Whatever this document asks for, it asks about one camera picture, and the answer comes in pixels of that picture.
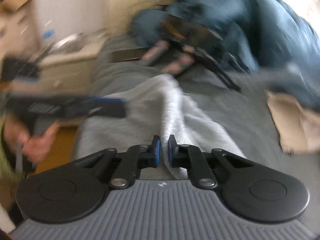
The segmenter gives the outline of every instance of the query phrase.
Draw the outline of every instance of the smartphone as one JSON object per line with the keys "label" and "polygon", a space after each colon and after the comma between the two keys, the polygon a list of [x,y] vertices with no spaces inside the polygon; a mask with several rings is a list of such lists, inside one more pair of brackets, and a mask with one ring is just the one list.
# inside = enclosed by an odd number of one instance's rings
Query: smartphone
{"label": "smartphone", "polygon": [[111,53],[111,62],[140,60],[149,48],[118,50]]}

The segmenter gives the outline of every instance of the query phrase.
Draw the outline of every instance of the circular cover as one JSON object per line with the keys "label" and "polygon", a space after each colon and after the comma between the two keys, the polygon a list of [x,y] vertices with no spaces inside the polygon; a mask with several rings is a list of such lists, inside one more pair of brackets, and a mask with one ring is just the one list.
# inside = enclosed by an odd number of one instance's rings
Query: circular cover
{"label": "circular cover", "polygon": [[26,218],[66,223],[88,215],[104,197],[104,187],[89,170],[65,166],[23,181],[17,204]]}
{"label": "circular cover", "polygon": [[309,202],[309,192],[299,180],[264,166],[235,169],[221,196],[233,212],[263,223],[298,218]]}

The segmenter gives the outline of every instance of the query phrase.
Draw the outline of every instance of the gray bed sheet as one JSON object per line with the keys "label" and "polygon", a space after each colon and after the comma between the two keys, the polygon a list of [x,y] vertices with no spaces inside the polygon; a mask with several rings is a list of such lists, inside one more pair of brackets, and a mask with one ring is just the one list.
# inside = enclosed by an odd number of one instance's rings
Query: gray bed sheet
{"label": "gray bed sheet", "polygon": [[[105,96],[104,66],[110,62],[114,50],[138,46],[129,36],[119,36],[109,41],[99,56],[91,93]],[[151,69],[149,75],[130,79],[130,72],[122,74],[126,82],[112,86],[108,94],[126,91],[143,83],[159,72]],[[257,163],[290,174],[300,179],[310,191],[310,202],[301,221],[316,234],[320,234],[320,156],[318,154],[288,156],[279,146],[279,134],[270,115],[264,90],[275,82],[290,80],[301,82],[288,71],[263,70],[255,76],[230,73],[242,92],[230,91],[222,86],[214,74],[199,66],[179,78],[180,87],[213,121],[220,123],[244,155]]]}

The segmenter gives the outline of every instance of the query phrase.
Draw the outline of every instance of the wooden floor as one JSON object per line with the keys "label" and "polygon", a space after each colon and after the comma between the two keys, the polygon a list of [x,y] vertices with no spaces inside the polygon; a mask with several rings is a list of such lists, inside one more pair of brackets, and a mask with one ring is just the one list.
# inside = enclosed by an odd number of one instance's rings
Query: wooden floor
{"label": "wooden floor", "polygon": [[38,164],[36,173],[46,171],[70,162],[76,131],[76,127],[60,128],[49,155],[43,162]]}

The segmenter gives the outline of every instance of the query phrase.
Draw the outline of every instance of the gray ribbed surface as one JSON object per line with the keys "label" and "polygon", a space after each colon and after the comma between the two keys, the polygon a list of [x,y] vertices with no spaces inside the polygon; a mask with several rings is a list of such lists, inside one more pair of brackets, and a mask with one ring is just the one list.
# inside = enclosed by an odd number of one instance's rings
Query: gray ribbed surface
{"label": "gray ribbed surface", "polygon": [[311,240],[299,221],[260,225],[231,213],[213,191],[190,181],[137,180],[111,192],[93,214],[63,225],[27,220],[11,235],[15,240]]}

